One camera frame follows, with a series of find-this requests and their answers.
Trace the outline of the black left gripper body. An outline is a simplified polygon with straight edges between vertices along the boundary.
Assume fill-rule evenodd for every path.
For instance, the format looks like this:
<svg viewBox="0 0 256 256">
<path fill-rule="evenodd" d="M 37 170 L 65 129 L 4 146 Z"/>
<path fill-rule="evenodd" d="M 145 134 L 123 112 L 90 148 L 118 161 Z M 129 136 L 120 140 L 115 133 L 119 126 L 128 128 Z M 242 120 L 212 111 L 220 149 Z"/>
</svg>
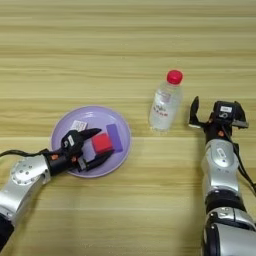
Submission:
<svg viewBox="0 0 256 256">
<path fill-rule="evenodd" d="M 61 152 L 45 152 L 44 157 L 51 176 L 66 171 L 77 170 L 81 172 L 86 169 L 86 161 L 81 154 L 68 155 Z"/>
</svg>

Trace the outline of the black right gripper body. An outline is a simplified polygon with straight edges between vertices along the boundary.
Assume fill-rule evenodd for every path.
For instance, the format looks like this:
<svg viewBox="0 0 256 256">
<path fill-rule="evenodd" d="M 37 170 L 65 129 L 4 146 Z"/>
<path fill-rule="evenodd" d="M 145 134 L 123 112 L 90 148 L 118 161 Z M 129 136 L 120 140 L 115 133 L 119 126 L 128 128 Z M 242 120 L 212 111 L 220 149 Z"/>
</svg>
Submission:
<svg viewBox="0 0 256 256">
<path fill-rule="evenodd" d="M 249 124 L 244 121 L 228 120 L 214 116 L 210 116 L 206 122 L 201 122 L 196 116 L 193 116 L 189 119 L 189 125 L 195 128 L 202 128 L 205 133 L 206 142 L 214 139 L 230 141 L 233 127 L 238 129 L 247 129 L 249 127 Z"/>
</svg>

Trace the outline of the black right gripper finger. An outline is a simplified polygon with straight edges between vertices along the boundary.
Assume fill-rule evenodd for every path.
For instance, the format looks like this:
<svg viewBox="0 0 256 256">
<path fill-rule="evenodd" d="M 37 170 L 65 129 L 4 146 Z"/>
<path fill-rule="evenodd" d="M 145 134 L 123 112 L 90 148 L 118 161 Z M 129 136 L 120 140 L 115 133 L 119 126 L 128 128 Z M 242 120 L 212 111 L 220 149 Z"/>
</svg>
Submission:
<svg viewBox="0 0 256 256">
<path fill-rule="evenodd" d="M 236 105 L 235 121 L 246 123 L 247 120 L 246 120 L 245 111 L 243 110 L 241 104 L 239 102 L 235 102 L 235 105 Z"/>
<path fill-rule="evenodd" d="M 199 120 L 197 118 L 198 108 L 199 108 L 199 97 L 196 96 L 190 106 L 190 116 L 189 116 L 190 124 L 198 124 L 199 123 Z"/>
</svg>

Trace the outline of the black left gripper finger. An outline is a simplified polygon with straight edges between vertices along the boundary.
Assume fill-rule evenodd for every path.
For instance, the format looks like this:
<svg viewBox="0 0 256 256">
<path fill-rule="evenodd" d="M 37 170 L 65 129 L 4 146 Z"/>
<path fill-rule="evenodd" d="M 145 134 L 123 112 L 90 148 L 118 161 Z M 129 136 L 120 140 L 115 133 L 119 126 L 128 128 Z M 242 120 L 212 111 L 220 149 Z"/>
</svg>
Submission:
<svg viewBox="0 0 256 256">
<path fill-rule="evenodd" d="M 79 134 L 83 137 L 84 140 L 87 140 L 97 135 L 100 132 L 101 132 L 100 128 L 91 128 L 91 129 L 80 131 Z"/>
<path fill-rule="evenodd" d="M 114 153 L 114 150 L 109 150 L 100 154 L 97 154 L 93 160 L 85 163 L 85 170 L 90 171 L 104 164 Z"/>
</svg>

